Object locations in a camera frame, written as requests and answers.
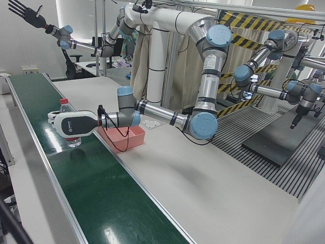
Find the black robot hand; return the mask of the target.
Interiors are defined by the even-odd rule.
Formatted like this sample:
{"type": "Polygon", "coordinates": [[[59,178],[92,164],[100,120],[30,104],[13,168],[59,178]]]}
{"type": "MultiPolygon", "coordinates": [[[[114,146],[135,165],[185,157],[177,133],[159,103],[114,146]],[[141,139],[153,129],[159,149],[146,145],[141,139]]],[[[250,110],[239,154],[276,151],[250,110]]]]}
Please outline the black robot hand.
{"type": "Polygon", "coordinates": [[[31,24],[36,28],[43,28],[47,27],[47,22],[45,18],[39,14],[39,11],[42,5],[39,7],[37,11],[31,9],[30,7],[25,6],[20,1],[12,1],[9,0],[8,2],[8,9],[13,12],[14,14],[21,17],[27,23],[31,24]]]}

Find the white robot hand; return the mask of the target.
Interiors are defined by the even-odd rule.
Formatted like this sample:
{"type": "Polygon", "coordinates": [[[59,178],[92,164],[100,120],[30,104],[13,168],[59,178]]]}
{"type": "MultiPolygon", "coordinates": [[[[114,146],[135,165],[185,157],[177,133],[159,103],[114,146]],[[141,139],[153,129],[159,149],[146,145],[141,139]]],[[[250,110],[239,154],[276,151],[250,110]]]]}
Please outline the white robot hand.
{"type": "Polygon", "coordinates": [[[52,111],[48,113],[48,123],[63,138],[89,136],[98,126],[98,117],[89,110],[72,112],[52,111]]]}

